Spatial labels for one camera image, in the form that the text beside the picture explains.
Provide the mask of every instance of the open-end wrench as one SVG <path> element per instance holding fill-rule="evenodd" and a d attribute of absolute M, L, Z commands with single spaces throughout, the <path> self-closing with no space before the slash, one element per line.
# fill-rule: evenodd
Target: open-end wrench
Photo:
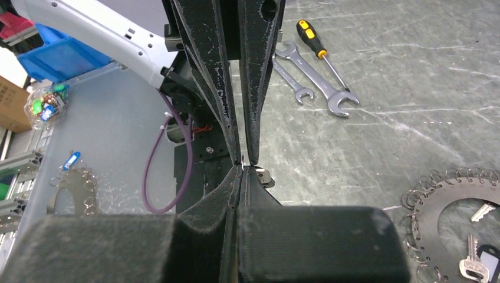
<path fill-rule="evenodd" d="M 292 76 L 283 68 L 283 66 L 278 63 L 278 60 L 276 60 L 275 54 L 272 55 L 272 65 L 276 71 L 278 71 L 278 74 L 281 75 L 285 81 L 292 87 L 295 91 L 295 99 L 298 104 L 304 105 L 304 102 L 302 101 L 302 98 L 305 96 L 311 97 L 312 100 L 314 100 L 314 92 L 312 89 L 303 87 L 301 84 L 299 84 Z"/>
<path fill-rule="evenodd" d="M 359 105 L 359 99 L 352 93 L 335 89 L 326 81 L 306 60 L 300 56 L 297 46 L 292 41 L 282 42 L 287 49 L 280 51 L 276 49 L 276 55 L 292 61 L 320 90 L 327 99 L 328 110 L 331 114 L 338 117 L 348 117 L 349 113 L 342 111 L 339 105 L 344 101 L 350 101 Z"/>

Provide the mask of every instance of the key ring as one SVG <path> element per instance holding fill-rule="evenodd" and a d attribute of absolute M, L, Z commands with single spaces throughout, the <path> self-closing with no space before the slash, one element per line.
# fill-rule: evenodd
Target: key ring
<path fill-rule="evenodd" d="M 423 248 L 422 246 L 421 246 L 420 248 L 418 248 L 418 247 L 416 247 L 416 246 L 414 246 L 414 245 L 410 244 L 410 242 L 408 241 L 408 235 L 412 235 L 412 234 L 408 233 L 408 234 L 406 234 L 406 235 L 404 236 L 404 240 L 403 240 L 403 242 L 405 242 L 406 246 L 407 246 L 408 248 L 410 248 L 410 249 L 414 250 L 415 252 L 422 252 L 422 251 L 424 250 L 424 248 Z"/>
<path fill-rule="evenodd" d="M 408 193 L 410 193 L 410 192 L 411 192 L 411 191 L 404 192 L 404 193 L 401 195 L 401 198 L 399 199 L 399 201 L 400 201 L 401 205 L 402 205 L 404 208 L 406 208 L 406 209 L 408 209 L 408 210 L 413 210 L 413 209 L 415 208 L 415 205 L 411 205 L 410 203 L 407 203 L 407 202 L 405 203 L 405 202 L 404 202 L 404 198 L 405 198 L 405 196 L 406 196 Z"/>
<path fill-rule="evenodd" d="M 90 197 L 85 199 L 83 204 L 85 205 L 85 207 L 90 208 L 90 207 L 95 206 L 97 204 L 97 199 L 90 196 Z"/>
<path fill-rule="evenodd" d="M 94 186 L 92 185 L 92 181 L 86 180 L 85 184 L 83 184 L 83 188 L 94 192 Z"/>
<path fill-rule="evenodd" d="M 62 179 L 59 177 L 52 177 L 49 181 L 48 184 L 51 185 L 52 187 L 57 187 L 61 183 Z"/>
<path fill-rule="evenodd" d="M 61 176 L 63 176 L 63 177 L 64 177 L 64 176 L 66 175 L 66 172 L 67 172 L 67 171 L 64 171 L 62 166 L 59 166 L 59 170 L 58 170 L 58 172 L 59 172 L 59 175 L 61 175 Z"/>
<path fill-rule="evenodd" d="M 425 282 L 424 280 L 422 280 L 422 278 L 420 277 L 420 271 L 425 268 L 425 267 L 428 267 L 427 264 L 422 264 L 421 266 L 419 266 L 417 268 L 417 278 L 419 279 L 419 281 L 421 282 Z M 434 270 L 436 271 L 437 273 L 437 280 L 434 281 L 434 283 L 440 283 L 441 281 L 441 272 L 439 271 L 439 268 L 437 266 L 434 266 Z"/>
<path fill-rule="evenodd" d="M 448 175 L 449 175 L 449 171 L 450 170 L 454 170 L 455 171 L 455 179 L 456 179 L 456 168 L 448 168 L 445 170 L 445 182 L 449 185 L 453 185 L 453 183 L 450 181 L 450 178 L 448 178 Z"/>
<path fill-rule="evenodd" d="M 87 215 L 87 216 L 96 215 L 97 208 L 95 206 L 89 206 L 89 207 L 85 208 L 83 213 L 85 213 L 85 215 Z"/>
<path fill-rule="evenodd" d="M 429 178 L 427 178 L 427 176 L 424 176 L 424 175 L 420 176 L 419 177 L 419 185 L 420 185 L 420 187 L 422 189 L 424 189 L 424 190 L 428 190 L 428 188 L 427 188 L 428 181 L 429 181 Z"/>
<path fill-rule="evenodd" d="M 495 182 L 492 181 L 493 179 L 493 173 L 496 175 Z M 492 186 L 496 187 L 496 183 L 500 180 L 500 176 L 498 176 L 498 173 L 494 170 L 491 170 L 489 172 L 489 182 L 491 183 Z"/>
<path fill-rule="evenodd" d="M 80 159 L 80 161 L 77 162 L 77 164 L 75 164 L 75 167 L 77 169 L 84 169 L 84 170 L 87 170 L 87 162 L 83 161 Z"/>
<path fill-rule="evenodd" d="M 417 214 L 419 214 L 419 213 L 420 213 L 420 209 L 418 209 L 418 208 L 417 208 L 417 209 L 415 209 L 415 211 L 414 211 L 414 212 L 410 212 L 410 213 L 408 213 L 407 215 L 404 215 L 404 216 L 403 216 L 403 218 L 412 217 L 412 216 L 415 216 L 415 215 L 417 215 Z"/>
<path fill-rule="evenodd" d="M 437 176 L 439 178 L 439 182 L 437 182 L 434 179 L 434 176 Z M 430 180 L 433 182 L 434 186 L 436 186 L 438 183 L 442 182 L 444 179 L 443 179 L 443 176 L 441 176 L 441 174 L 436 169 L 432 169 L 430 171 Z"/>
<path fill-rule="evenodd" d="M 419 256 L 412 255 L 412 260 L 416 261 L 418 264 L 426 264 L 429 262 L 430 258 L 426 257 L 424 261 L 421 261 Z"/>
<path fill-rule="evenodd" d="M 407 204 L 410 204 L 410 198 L 412 196 L 415 196 L 417 198 L 417 201 L 415 201 L 415 204 L 419 203 L 419 204 L 422 204 L 422 196 L 424 198 L 428 198 L 429 197 L 429 194 L 432 193 L 434 191 L 429 191 L 429 193 L 426 193 L 426 192 L 422 192 L 421 190 L 410 190 L 409 193 L 406 195 L 406 203 Z"/>

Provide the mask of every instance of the scratched table surface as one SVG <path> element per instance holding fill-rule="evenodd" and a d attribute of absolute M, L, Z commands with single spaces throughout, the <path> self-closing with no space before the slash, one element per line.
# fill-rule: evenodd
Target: scratched table surface
<path fill-rule="evenodd" d="M 317 95 L 299 106 L 286 82 L 272 75 L 259 165 L 271 171 L 277 185 L 269 191 L 281 203 L 384 208 L 404 233 L 398 222 L 408 210 L 399 199 L 421 175 L 459 166 L 500 170 L 500 2 L 288 1 L 283 40 L 295 41 L 301 55 L 339 87 L 326 63 L 300 41 L 300 19 L 314 25 L 361 106 L 344 103 L 348 119 L 330 116 L 319 89 L 280 60 Z M 499 209 L 470 222 L 481 205 L 464 200 L 440 217 L 442 241 L 457 266 L 469 233 L 480 244 L 500 246 L 494 233 Z M 417 265 L 410 265 L 415 275 Z M 428 282 L 436 279 L 429 276 Z"/>

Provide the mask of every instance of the black key tag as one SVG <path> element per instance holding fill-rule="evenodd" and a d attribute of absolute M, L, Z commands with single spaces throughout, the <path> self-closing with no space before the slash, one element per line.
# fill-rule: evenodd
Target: black key tag
<path fill-rule="evenodd" d="M 500 250 L 492 245 L 481 245 L 478 248 L 478 257 L 489 269 L 488 283 L 496 283 L 500 274 Z"/>

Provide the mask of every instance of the screwdriver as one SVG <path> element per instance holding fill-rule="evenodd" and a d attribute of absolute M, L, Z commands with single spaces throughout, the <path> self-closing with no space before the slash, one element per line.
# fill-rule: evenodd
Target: screwdriver
<path fill-rule="evenodd" d="M 314 51 L 318 59 L 325 59 L 325 62 L 328 64 L 335 77 L 337 77 L 337 80 L 342 87 L 345 88 L 346 91 L 351 92 L 338 74 L 337 70 L 335 70 L 335 67 L 333 67 L 333 64 L 330 60 L 328 60 L 328 52 L 321 44 L 318 34 L 313 26 L 308 21 L 301 19 L 297 23 L 297 32 L 302 41 Z"/>

